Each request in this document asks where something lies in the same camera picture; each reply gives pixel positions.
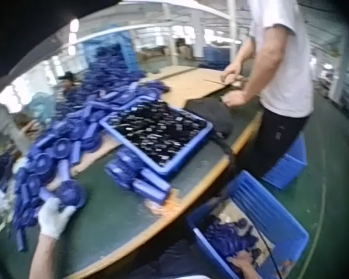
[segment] standing person in white t-shirt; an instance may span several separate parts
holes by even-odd
[[[313,111],[310,47],[296,0],[248,0],[250,37],[225,68],[221,80],[236,77],[242,63],[254,56],[243,90],[223,97],[228,106],[241,106],[260,96],[262,123],[243,168],[262,177],[289,149]]]

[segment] workbench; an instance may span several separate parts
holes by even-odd
[[[219,71],[188,69],[186,73],[173,75],[176,70],[173,67],[170,76],[162,78],[171,88],[163,99],[171,105],[182,106],[186,99],[200,98],[224,88],[217,83]],[[227,141],[234,153],[238,153],[256,131],[259,125],[257,111],[257,102],[233,111],[235,126]],[[135,251],[181,216],[228,164],[219,146],[209,141],[204,143],[170,180],[172,187],[179,190],[181,204],[178,211],[160,217],[145,207],[141,196],[122,190],[105,173],[104,166],[114,153],[115,150],[76,176],[88,192],[88,201],[72,217],[59,240],[55,266],[62,271],[62,276],[87,277]],[[13,238],[8,239],[4,231],[0,233],[0,260],[13,278],[28,278],[38,234],[38,226],[27,229],[28,252],[21,253],[17,252]]]

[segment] blue tray of black parts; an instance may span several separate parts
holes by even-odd
[[[99,123],[162,176],[178,169],[213,129],[212,123],[192,113],[146,96]]]
[[[253,235],[248,233],[235,236],[236,233],[239,234],[240,227],[245,225],[240,223],[242,220],[228,220],[226,223],[221,223],[217,218],[213,218],[211,222],[209,221],[211,214],[221,203],[231,203],[249,219],[255,232],[265,237],[266,243],[259,247],[265,247],[266,251],[268,251],[266,246],[270,247],[271,253],[268,252],[268,257],[255,266],[256,271],[264,279],[278,278],[273,262],[275,261],[281,275],[285,277],[308,244],[308,232],[267,189],[246,171],[242,171],[229,183],[227,194],[225,199],[205,203],[188,216],[188,224],[195,234],[198,246],[223,273],[222,278],[241,278],[235,273],[236,269],[226,260],[228,257],[235,257],[240,251],[248,251],[255,261],[255,257],[261,255],[260,253],[254,255],[254,251],[259,251],[254,248],[256,239]]]

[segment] dark trousers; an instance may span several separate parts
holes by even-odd
[[[309,116],[293,118],[277,115],[264,108],[256,139],[237,158],[239,168],[257,179],[263,177],[288,151],[308,119]]]

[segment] floor line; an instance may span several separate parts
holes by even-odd
[[[319,131],[319,135],[321,137],[320,142],[323,142],[324,136],[322,134],[322,128],[320,127],[320,125],[318,125],[318,131]],[[327,195],[327,179],[326,179],[326,149],[323,147],[322,144],[322,164],[323,164],[323,177],[322,177],[322,199],[321,199],[321,205],[320,205],[320,215],[319,215],[319,221],[318,221],[318,229],[315,232],[315,236],[314,236],[314,240],[313,240],[313,244],[309,250],[309,254],[304,262],[304,265],[300,271],[299,276],[297,277],[297,279],[302,279],[303,276],[305,275],[306,270],[309,267],[310,261],[313,258],[316,246],[318,244],[319,241],[319,237],[320,237],[320,232],[322,231],[322,227],[323,227],[323,221],[325,219],[325,209],[326,209],[326,195]]]

